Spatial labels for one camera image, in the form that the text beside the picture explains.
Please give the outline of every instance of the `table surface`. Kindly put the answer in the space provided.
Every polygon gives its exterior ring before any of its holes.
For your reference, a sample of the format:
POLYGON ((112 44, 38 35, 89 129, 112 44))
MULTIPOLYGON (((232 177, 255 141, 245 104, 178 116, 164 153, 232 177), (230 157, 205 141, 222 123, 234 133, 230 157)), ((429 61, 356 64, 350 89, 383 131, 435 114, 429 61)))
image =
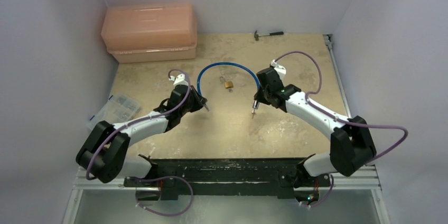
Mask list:
MULTIPOLYGON (((121 92, 142 104, 136 117, 153 110, 173 89, 167 73, 185 70, 195 86, 199 72, 214 62, 240 63, 254 73, 289 51, 313 56, 322 70, 321 92, 315 101, 345 114, 340 89, 330 55, 321 34, 285 34, 254 40, 253 34, 199 34, 197 57, 193 60, 120 64, 111 94, 121 92)), ((279 61, 286 67, 284 85, 294 84, 303 91, 315 90, 319 75, 312 61, 291 54, 279 61)), ((255 81, 246 71, 233 66, 210 68, 201 79, 201 90, 208 99, 205 109, 186 114, 171 131, 154 135, 129 148, 128 154, 152 158, 241 158, 306 157, 329 151, 330 143, 318 130, 300 118, 271 106, 260 105, 252 119, 251 106, 255 81), (234 84, 224 88, 223 76, 234 84)))

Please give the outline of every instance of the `metal frame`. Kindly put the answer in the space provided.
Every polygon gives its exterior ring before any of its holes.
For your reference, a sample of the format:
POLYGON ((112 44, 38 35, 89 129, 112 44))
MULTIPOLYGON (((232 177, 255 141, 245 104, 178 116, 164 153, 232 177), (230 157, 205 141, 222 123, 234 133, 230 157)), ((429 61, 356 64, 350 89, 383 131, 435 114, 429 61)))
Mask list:
MULTIPOLYGON (((325 45, 328 48, 331 62, 333 64, 334 73, 338 81, 342 101, 346 110, 347 116, 351 117, 349 105, 344 92, 344 87, 339 76, 338 67, 336 65, 331 35, 323 35, 325 45)), ((375 166, 364 166, 356 171, 349 178, 336 173, 334 176, 334 190, 370 190, 374 201, 375 209, 377 211, 378 219, 381 224, 390 224, 389 216, 382 199, 381 185, 378 179, 378 174, 375 166)), ((67 210, 64 216, 63 224, 72 224, 75 221, 76 214, 81 201, 82 193, 84 190, 137 190, 135 187, 124 187, 124 178, 116 178, 107 184, 103 184, 98 180, 87 181, 86 171, 83 168, 78 170, 73 183, 73 190, 70 195, 70 200, 67 206, 67 210)), ((295 189, 296 191, 309 191, 313 188, 302 187, 295 189)), ((157 191, 157 188, 138 188, 140 191, 157 191)))
MULTIPOLYGON (((330 54, 331 63, 333 64, 334 73, 336 74, 336 79, 338 81, 339 90, 341 92, 342 101, 344 102, 344 108, 346 109, 347 116, 351 117, 351 112, 349 108, 349 104, 347 102, 346 92, 344 90, 344 86, 342 85, 341 76, 339 75, 338 65, 336 64, 336 60, 333 54, 333 41, 331 41, 331 35, 323 35, 323 39, 325 41, 325 45, 330 54)), ((389 215, 387 213, 386 205, 384 204, 384 200, 382 199, 381 185, 379 182, 378 175, 376 175, 376 179, 378 180, 378 188, 372 189, 372 197, 375 203, 375 209, 377 211, 378 219, 381 224, 390 224, 389 215)))

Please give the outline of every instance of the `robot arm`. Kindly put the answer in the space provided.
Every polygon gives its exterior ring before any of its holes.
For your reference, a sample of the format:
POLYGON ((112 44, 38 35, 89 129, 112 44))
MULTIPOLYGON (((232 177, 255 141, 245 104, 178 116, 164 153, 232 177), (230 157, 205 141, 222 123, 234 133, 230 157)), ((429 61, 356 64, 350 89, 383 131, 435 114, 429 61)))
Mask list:
MULTIPOLYGON (((325 173, 339 172, 351 176, 376 155, 368 128, 348 126, 314 109, 308 105, 305 93, 300 88, 283 85, 285 75, 286 69, 275 61, 269 68, 257 73, 260 88, 254 96, 253 108, 258 108, 259 103, 272 105, 303 119, 330 140, 328 153, 311 155, 297 166, 297 181, 294 186, 300 186, 325 173)), ((348 118, 315 101, 313 103, 340 119, 366 124, 359 116, 348 118)))
MULTIPOLYGON (((144 117, 154 117, 171 110, 178 105, 188 91, 188 85, 184 76, 180 74, 174 81, 174 89, 169 98, 164 99, 160 105, 144 117)), ((99 122, 81 150, 76 156, 76 162, 84 169, 89 165, 94 152, 100 144, 116 129, 123 125, 128 125, 125 129, 117 133, 109 142, 108 147, 104 147, 95 158, 91 173, 103 183, 108 183, 117 176, 134 176, 144 178, 151 169, 149 157, 139 155, 126 156, 127 149, 135 143, 144 140, 152 135, 166 133, 180 123, 181 118, 188 112, 195 112, 205 107, 207 110, 207 99, 200 96, 191 86, 187 100, 176 110, 153 119, 136 122, 144 117, 136 118, 124 123, 110 124, 106 121, 99 122)))

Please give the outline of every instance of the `hammer handle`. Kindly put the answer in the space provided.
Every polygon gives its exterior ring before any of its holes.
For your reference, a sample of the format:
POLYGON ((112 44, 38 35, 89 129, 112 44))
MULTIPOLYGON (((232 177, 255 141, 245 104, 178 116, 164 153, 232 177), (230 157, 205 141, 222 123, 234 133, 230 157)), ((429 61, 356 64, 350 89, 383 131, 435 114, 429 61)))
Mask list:
POLYGON ((284 34, 283 31, 269 33, 269 35, 283 35, 283 34, 284 34))

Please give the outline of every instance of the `black mounting bar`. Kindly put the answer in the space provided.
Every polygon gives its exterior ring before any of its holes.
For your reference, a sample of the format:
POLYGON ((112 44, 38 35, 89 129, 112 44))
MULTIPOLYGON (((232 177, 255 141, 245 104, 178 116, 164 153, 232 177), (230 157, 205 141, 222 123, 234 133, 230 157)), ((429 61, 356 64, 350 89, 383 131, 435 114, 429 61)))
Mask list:
MULTIPOLYGON (((150 159, 151 170, 146 179, 168 175, 186 179, 195 195, 250 195, 277 196, 294 199, 297 165, 304 158, 231 158, 231 159, 150 159)), ((302 183, 314 187, 314 180, 302 183)), ((330 186, 328 176, 317 177, 320 186, 330 186)), ((144 183, 126 179, 126 187, 157 187, 157 183, 144 183)), ((179 195, 189 195, 183 182, 163 180, 161 200, 176 200, 179 195)))

